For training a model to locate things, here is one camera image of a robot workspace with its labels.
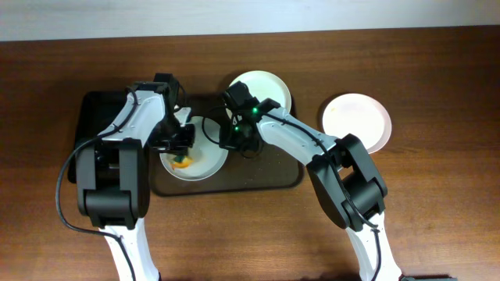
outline white plate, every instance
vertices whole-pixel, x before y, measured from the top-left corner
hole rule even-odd
[[[262,70],[249,71],[236,77],[236,79],[231,82],[230,86],[238,81],[247,84],[250,94],[258,98],[259,101],[264,101],[266,98],[272,98],[290,112],[290,91],[287,85],[278,76]]]
[[[189,181],[206,179],[222,168],[226,161],[228,151],[219,148],[205,137],[202,131],[202,120],[202,117],[194,116],[189,122],[195,125],[195,142],[193,148],[189,148],[189,157],[193,159],[193,163],[189,167],[173,169],[169,160],[175,155],[161,153],[159,156],[163,167],[178,179]],[[205,131],[211,139],[219,141],[220,126],[215,121],[205,119]]]
[[[379,151],[391,136],[389,113],[380,102],[364,94],[343,94],[323,112],[323,130],[335,137],[357,136],[369,153]]]

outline white wall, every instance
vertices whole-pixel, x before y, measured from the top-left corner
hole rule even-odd
[[[500,0],[0,0],[0,41],[500,24]]]

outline wooden table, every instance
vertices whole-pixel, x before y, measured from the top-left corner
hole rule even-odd
[[[190,93],[213,93],[252,69],[281,77],[298,117],[316,128],[318,108],[341,93],[387,108],[393,133],[373,159],[403,272],[500,276],[500,27],[10,42],[0,67],[1,280],[118,278],[104,239],[66,229],[55,212],[56,174],[87,91],[171,72]],[[62,207],[90,226],[74,185],[64,184]],[[358,271],[309,179],[291,190],[152,196],[146,228],[165,279]]]

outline black tray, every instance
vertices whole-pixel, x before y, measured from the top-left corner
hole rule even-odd
[[[125,105],[123,92],[92,91],[85,95],[78,122],[75,141],[93,137],[104,130]],[[190,96],[189,106],[193,116],[203,116],[213,106],[222,105],[217,95]],[[211,113],[217,122],[224,118],[225,111]],[[246,159],[230,151],[224,166],[213,176],[199,181],[184,181],[170,175],[159,159],[150,151],[149,186],[159,196],[206,194],[224,191],[265,190],[297,186],[304,177],[303,167],[287,153],[271,145],[265,145],[262,153]],[[75,182],[74,166],[70,166],[68,178]]]

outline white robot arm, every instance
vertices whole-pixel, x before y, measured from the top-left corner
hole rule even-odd
[[[304,123],[301,123],[296,118],[288,114],[285,108],[274,108],[267,114],[277,117],[278,119],[294,123],[297,126],[309,131],[323,143],[323,146],[328,151],[336,145],[336,137],[327,136],[324,133],[318,132],[306,126]],[[270,116],[262,116],[262,120],[257,123],[260,136],[267,144],[272,144],[283,149],[305,166],[312,162],[315,156],[323,155],[323,151],[320,146],[318,146],[311,139],[311,137],[302,130],[290,126],[289,124],[279,122]],[[377,270],[377,266],[380,263],[380,271],[377,273],[377,278],[375,280],[398,281],[402,272],[392,257],[391,249],[385,233],[384,213],[381,212],[380,214],[373,214],[369,221],[378,225],[377,229],[380,231],[378,239],[380,243],[376,242],[376,237],[373,235],[372,228],[366,224],[363,224],[362,229],[359,231],[355,231],[350,227],[346,229],[352,246],[354,247],[356,256],[358,257],[359,275],[362,281],[372,280],[375,271]],[[380,245],[380,261],[377,257],[377,245]]]
[[[186,124],[191,109],[173,107],[178,87],[171,75],[136,82],[112,124],[74,153],[78,208],[106,238],[120,280],[161,280],[149,253],[143,219],[150,192],[143,147],[148,144],[160,153],[186,155],[192,146],[195,128]],[[56,201],[60,210],[58,195]]]

